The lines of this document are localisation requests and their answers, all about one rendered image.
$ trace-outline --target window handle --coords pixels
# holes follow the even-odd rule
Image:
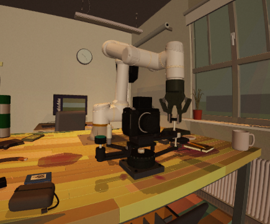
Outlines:
[[[235,33],[231,33],[230,36],[232,38],[232,46],[235,46]]]

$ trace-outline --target green and white striped cylinder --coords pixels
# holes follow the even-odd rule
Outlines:
[[[0,138],[10,136],[10,102],[9,95],[0,95]]]

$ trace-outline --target potted plant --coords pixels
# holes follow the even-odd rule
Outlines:
[[[199,102],[201,100],[201,95],[203,95],[204,93],[200,93],[201,89],[198,89],[198,94],[196,95],[196,91],[195,89],[193,89],[193,95],[194,95],[194,99],[195,99],[195,103],[196,103],[196,110],[193,110],[193,118],[196,120],[200,120],[202,117],[202,110],[199,110]]]

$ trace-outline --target desk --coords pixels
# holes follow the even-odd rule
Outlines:
[[[126,145],[128,137],[121,130],[112,133],[113,143]],[[3,140],[21,139],[30,134],[12,134]],[[215,149],[210,153],[188,150],[167,153],[156,158],[165,166],[165,172],[133,180],[119,166],[119,159],[96,161],[97,145],[89,139],[89,134],[90,130],[46,133],[32,143],[0,150],[0,159],[28,158],[27,161],[0,163],[0,177],[7,179],[7,187],[0,189],[0,223],[16,223],[26,218],[30,219],[30,222],[24,220],[26,224],[123,223],[185,197],[237,169],[238,183],[243,188],[236,187],[233,224],[241,223],[239,219],[246,210],[243,201],[244,198],[247,201],[244,187],[248,187],[248,169],[250,171],[250,162],[261,156],[260,148],[237,151],[231,148],[229,141],[195,135],[198,142]],[[167,147],[159,143],[155,151]],[[14,190],[24,184],[26,175],[41,172],[52,172],[59,206],[43,215],[40,209],[11,212],[8,201]]]
[[[85,130],[91,130],[92,129],[92,122],[86,122],[87,126],[85,126]],[[48,127],[48,128],[43,128],[45,125],[53,125],[53,127]],[[38,124],[33,132],[38,133],[38,132],[54,132],[55,131],[55,124],[54,123],[40,123]]]

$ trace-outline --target floor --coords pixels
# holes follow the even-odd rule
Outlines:
[[[168,205],[179,216],[206,202],[195,194],[188,195]],[[209,208],[198,224],[231,224],[232,216],[207,202]]]

